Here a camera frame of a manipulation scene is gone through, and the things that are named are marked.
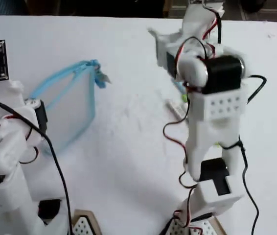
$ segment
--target black wire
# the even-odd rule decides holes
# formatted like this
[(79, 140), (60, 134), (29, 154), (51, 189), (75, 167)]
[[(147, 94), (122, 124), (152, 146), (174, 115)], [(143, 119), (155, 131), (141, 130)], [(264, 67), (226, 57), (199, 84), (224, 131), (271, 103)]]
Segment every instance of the black wire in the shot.
[(197, 41), (200, 43), (200, 45), (201, 45), (202, 48), (204, 49), (205, 60), (208, 59), (206, 47), (204, 46), (203, 42), (202, 42), (200, 39), (198, 39), (197, 37), (195, 37), (195, 36), (191, 36), (191, 37), (185, 39), (185, 40), (183, 41), (183, 43), (181, 44), (180, 48), (183, 47), (183, 45), (184, 45), (188, 40), (190, 40), (190, 39), (195, 39), (195, 40), (197, 40)]
[(254, 222), (253, 222), (252, 233), (251, 233), (253, 235), (254, 231), (255, 231), (256, 223), (257, 223), (257, 220), (258, 220), (258, 217), (259, 217), (259, 208), (258, 208), (255, 200), (253, 199), (253, 197), (252, 197), (252, 195), (251, 195), (251, 193), (248, 190), (247, 185), (246, 185), (245, 175), (246, 175), (246, 171), (248, 169), (248, 162), (247, 162), (247, 157), (246, 157), (246, 154), (245, 154), (245, 148), (244, 148), (243, 142), (240, 141), (240, 143), (241, 144), (239, 146), (240, 146), (240, 149), (241, 149), (241, 152), (242, 152), (242, 155), (243, 155), (243, 160), (244, 160), (244, 165), (245, 165), (243, 173), (242, 173), (243, 184), (244, 184), (244, 188), (246, 190), (246, 193), (247, 193), (248, 197), (250, 198), (250, 200), (252, 201), (252, 203), (253, 203), (253, 205), (256, 209), (256, 217), (255, 217)]
[(246, 193), (247, 193), (248, 197), (250, 198), (250, 200), (252, 201), (252, 203), (253, 203), (253, 205), (254, 205), (254, 207), (255, 207), (255, 209), (256, 209), (256, 216), (255, 216), (255, 219), (254, 219), (254, 222), (253, 222), (252, 233), (251, 233), (251, 234), (253, 235), (253, 234), (254, 234), (254, 231), (255, 231), (256, 223), (257, 223), (257, 220), (258, 220), (258, 217), (259, 217), (259, 208), (258, 208), (258, 206), (257, 206), (257, 204), (256, 204), (256, 202), (255, 202), (255, 200), (253, 199), (253, 197), (252, 197), (250, 191), (249, 191), (248, 188), (247, 188), (245, 176), (246, 176), (246, 171), (247, 171), (247, 169), (248, 169), (248, 162), (247, 162), (247, 157), (246, 157), (246, 154), (245, 154), (244, 144), (243, 144), (243, 142), (241, 141), (240, 136), (239, 136), (238, 138), (239, 138), (239, 140), (238, 140), (238, 142), (236, 142), (235, 144), (233, 144), (233, 145), (231, 145), (231, 146), (229, 146), (229, 147), (224, 147), (224, 146), (221, 146), (221, 147), (222, 147), (223, 149), (225, 149), (225, 150), (229, 150), (229, 149), (232, 149), (232, 148), (238, 146), (238, 147), (240, 147), (240, 149), (241, 149), (242, 156), (243, 156), (243, 161), (244, 161), (244, 166), (245, 166), (244, 169), (243, 169), (243, 173), (242, 173), (243, 185), (244, 185), (244, 188), (245, 188), (245, 190), (246, 190)]
[(216, 10), (211, 9), (210, 7), (207, 7), (207, 6), (206, 6), (205, 9), (208, 10), (208, 11), (211, 11), (216, 16), (217, 27), (218, 27), (218, 44), (220, 44), (221, 43), (221, 39), (222, 39), (222, 22), (221, 22), (221, 17), (220, 17), (219, 13)]
[(69, 231), (70, 231), (70, 235), (73, 235), (73, 230), (72, 230), (72, 219), (71, 219), (71, 209), (70, 209), (70, 202), (69, 202), (69, 194), (68, 194), (68, 189), (67, 189), (67, 184), (66, 184), (66, 181), (65, 181), (65, 178), (64, 178), (64, 175), (62, 173), (62, 170), (59, 166), (59, 163), (58, 163), (58, 160), (57, 160), (57, 156), (56, 156), (56, 153), (55, 153), (55, 150), (52, 146), (52, 143), (49, 139), (49, 137), (40, 130), (39, 127), (37, 127), (36, 125), (34, 125), (31, 121), (29, 121), (27, 118), (23, 117), (21, 114), (19, 114), (18, 112), (16, 112), (14, 109), (10, 108), (9, 106), (3, 104), (0, 102), (0, 107), (2, 109), (4, 109), (5, 111), (13, 114), (14, 116), (16, 116), (17, 118), (19, 118), (21, 121), (23, 121), (25, 124), (27, 124), (29, 127), (33, 128), (33, 130), (37, 131), (42, 137), (45, 138), (45, 140), (47, 141), (49, 147), (50, 147), (50, 151), (51, 151), (51, 154), (53, 156), (53, 159), (55, 161), (55, 164), (56, 164), (56, 167), (58, 169), (58, 172), (59, 172), (59, 175), (60, 175), (60, 178), (61, 178), (61, 181), (63, 183), (63, 186), (64, 186), (64, 190), (65, 190), (65, 195), (66, 195), (66, 201), (67, 201), (67, 208), (68, 208), (68, 217), (69, 217)]
[(251, 102), (252, 99), (260, 92), (260, 90), (265, 86), (267, 79), (264, 76), (261, 75), (251, 75), (249, 77), (255, 77), (255, 78), (260, 78), (262, 80), (262, 83), (260, 86), (254, 91), (253, 94), (248, 98), (247, 103)]
[(34, 162), (38, 158), (38, 156), (39, 156), (39, 150), (37, 149), (37, 147), (33, 147), (33, 148), (35, 150), (35, 158), (33, 160), (29, 161), (29, 162), (20, 162), (20, 164), (24, 164), (24, 165), (25, 164), (30, 164), (30, 163)]
[[(267, 82), (267, 79), (264, 77), (264, 76), (261, 76), (261, 75), (251, 75), (250, 77), (255, 77), (255, 78), (260, 78), (262, 79), (262, 83), (260, 84), (260, 86), (253, 92), (253, 94), (250, 95), (250, 97), (248, 98), (247, 100), (247, 103), (251, 102), (252, 99), (255, 98), (255, 96), (260, 92), (260, 90), (265, 86), (266, 82)], [(246, 193), (248, 195), (248, 197), (250, 198), (251, 202), (253, 203), (255, 209), (256, 209), (256, 216), (255, 216), (255, 219), (254, 219), (254, 222), (253, 222), (253, 226), (252, 226), (252, 235), (254, 234), (254, 231), (255, 231), (255, 227), (256, 227), (256, 223), (257, 223), (257, 220), (259, 218), (259, 208), (255, 202), (255, 200), (253, 199), (250, 191), (248, 190), (247, 188), (247, 184), (246, 184), (246, 171), (248, 169), (248, 161), (247, 161), (247, 156), (246, 156), (246, 153), (245, 153), (245, 148), (244, 148), (244, 144), (243, 142), (241, 141), (241, 137), (238, 136), (238, 142), (229, 146), (229, 147), (223, 147), (223, 149), (227, 150), (227, 149), (232, 149), (236, 146), (239, 146), (240, 149), (241, 149), (241, 152), (242, 152), (242, 156), (243, 156), (243, 161), (244, 161), (244, 169), (243, 169), (243, 173), (242, 173), (242, 179), (243, 179), (243, 185), (244, 185), (244, 188), (246, 190)]]

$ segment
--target plastic part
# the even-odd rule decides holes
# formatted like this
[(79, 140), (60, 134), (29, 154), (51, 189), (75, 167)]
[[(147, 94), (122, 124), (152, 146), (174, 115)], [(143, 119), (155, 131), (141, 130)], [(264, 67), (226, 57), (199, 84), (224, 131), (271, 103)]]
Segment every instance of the plastic part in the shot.
[(21, 131), (7, 134), (0, 142), (0, 175), (12, 172), (26, 149), (26, 140)]
[(74, 235), (95, 235), (91, 226), (85, 217), (80, 217), (78, 222), (73, 227)]
[[(105, 88), (106, 81), (96, 60), (81, 61), (50, 76), (30, 95), (45, 103), (47, 134), (56, 152), (88, 128), (95, 117), (94, 84)], [(50, 153), (45, 142), (42, 148)]]
[[(191, 220), (204, 214), (220, 215), (232, 207), (232, 205), (244, 196), (244, 188), (241, 180), (233, 175), (226, 176), (226, 182), (230, 193), (218, 195), (213, 180), (199, 182), (190, 197)], [(187, 199), (181, 205), (181, 223), (186, 222)]]
[[(222, 2), (209, 3), (208, 6), (213, 7), (222, 16), (224, 13)], [(163, 67), (167, 71), (168, 68), (168, 58), (176, 55), (178, 48), (182, 42), (190, 36), (195, 36), (199, 39), (202, 38), (204, 32), (210, 28), (215, 15), (204, 9), (201, 4), (190, 4), (187, 7), (182, 29), (178, 32), (162, 35), (156, 30), (148, 29), (151, 35), (156, 39), (156, 54), (157, 54), (157, 64)]]
[(17, 209), (27, 195), (28, 188), (20, 164), (0, 185), (0, 212)]
[(241, 89), (214, 94), (193, 93), (191, 112), (195, 119), (211, 121), (240, 116), (247, 105), (247, 90)]

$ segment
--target white surface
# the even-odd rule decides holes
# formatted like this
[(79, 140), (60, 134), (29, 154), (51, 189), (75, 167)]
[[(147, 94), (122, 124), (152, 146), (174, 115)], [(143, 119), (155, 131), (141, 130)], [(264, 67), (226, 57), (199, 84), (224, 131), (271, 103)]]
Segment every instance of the white surface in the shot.
[[(0, 17), (10, 77), (25, 84), (26, 94), (82, 59), (98, 59), (113, 82), (96, 89), (94, 122), (59, 156), (71, 200), (76, 208), (94, 212), (103, 234), (131, 229), (132, 235), (157, 235), (188, 193), (178, 183), (183, 150), (162, 136), (163, 125), (174, 120), (165, 99), (180, 94), (156, 66), (150, 26), (170, 33), (181, 20)], [(260, 208), (255, 234), (277, 234), (277, 23), (223, 22), (223, 43), (244, 51), (251, 71), (268, 78), (247, 107), (241, 137), (250, 164), (247, 184)], [(246, 82), (250, 92), (260, 83)], [(186, 125), (170, 127), (168, 133), (185, 141)], [(208, 156), (219, 154), (213, 148)], [(63, 193), (51, 159), (40, 158), (24, 169), (34, 198)], [(246, 235), (254, 216), (246, 196), (219, 219), (228, 234)]]

